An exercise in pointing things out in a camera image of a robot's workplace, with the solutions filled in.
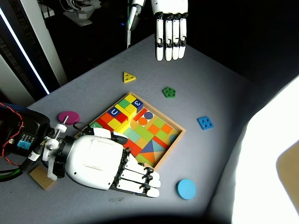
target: orange circle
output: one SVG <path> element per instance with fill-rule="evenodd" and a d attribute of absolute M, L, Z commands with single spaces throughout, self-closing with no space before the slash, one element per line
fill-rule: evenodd
<path fill-rule="evenodd" d="M 141 125 L 146 125 L 148 123 L 148 120 L 146 120 L 146 118 L 139 118 L 138 123 Z"/>

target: purple circle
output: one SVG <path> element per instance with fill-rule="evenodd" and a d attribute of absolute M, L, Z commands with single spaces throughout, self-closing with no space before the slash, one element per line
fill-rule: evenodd
<path fill-rule="evenodd" d="M 144 114 L 144 117 L 145 117 L 146 119 L 150 120 L 150 119 L 153 118 L 153 114 L 152 114 L 151 112 L 146 112 L 146 113 Z"/>
<path fill-rule="evenodd" d="M 80 116 L 74 111 L 65 111 L 59 114 L 58 120 L 62 123 L 66 116 L 69 116 L 69 118 L 66 121 L 66 125 L 73 125 L 75 122 L 80 121 Z"/>

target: red wire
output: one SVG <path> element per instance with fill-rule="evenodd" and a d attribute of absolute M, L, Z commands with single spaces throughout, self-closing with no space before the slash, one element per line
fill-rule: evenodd
<path fill-rule="evenodd" d="M 21 129 L 23 128 L 23 125 L 24 125 L 23 118 L 22 118 L 22 116 L 21 116 L 19 113 L 17 113 L 16 111 L 14 111 L 11 107 L 6 106 L 6 105 L 3 104 L 3 103 L 0 103 L 0 105 L 6 107 L 7 109 L 11 110 L 11 112 L 17 114 L 17 115 L 19 116 L 20 120 L 21 120 L 21 125 L 20 125 L 20 128 L 19 128 L 19 130 L 17 131 L 17 133 L 14 134 L 14 135 L 12 135 L 12 136 L 9 138 L 9 140 L 8 140 L 7 142 L 5 142 L 4 145 L 2 146 L 2 155 L 1 155 L 1 156 L 2 156 L 7 162 L 9 162 L 10 164 L 13 164 L 13 165 L 15 165 L 15 166 L 19 166 L 18 164 L 16 164 L 16 163 L 10 161 L 8 158 L 6 158 L 6 157 L 4 156 L 4 148 L 5 148 L 6 144 L 9 143 L 9 141 L 10 141 L 11 139 L 13 139 L 15 136 L 17 136 L 17 135 L 20 133 L 20 131 L 21 131 Z"/>

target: orange triangle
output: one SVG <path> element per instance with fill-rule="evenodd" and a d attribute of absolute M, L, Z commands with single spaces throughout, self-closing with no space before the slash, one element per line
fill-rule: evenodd
<path fill-rule="evenodd" d="M 144 156 L 148 161 L 155 163 L 155 155 L 154 153 L 140 153 L 142 156 Z"/>
<path fill-rule="evenodd" d="M 133 76 L 130 73 L 127 73 L 127 72 L 123 73 L 123 82 L 124 83 L 128 83 L 128 82 L 134 81 L 136 79 L 137 79 L 136 76 Z"/>
<path fill-rule="evenodd" d="M 164 152 L 154 152 L 155 162 L 158 162 L 164 154 L 165 154 L 165 151 Z"/>

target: blue triangle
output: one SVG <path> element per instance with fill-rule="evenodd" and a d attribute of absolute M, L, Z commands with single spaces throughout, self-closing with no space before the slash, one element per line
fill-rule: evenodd
<path fill-rule="evenodd" d="M 143 148 L 141 153 L 152 153 L 154 152 L 152 140 Z"/>
<path fill-rule="evenodd" d="M 152 145 L 153 145 L 153 148 L 154 148 L 154 152 L 163 152 L 163 151 L 165 151 L 165 148 L 163 148 L 162 146 L 160 146 L 154 140 L 153 140 Z"/>

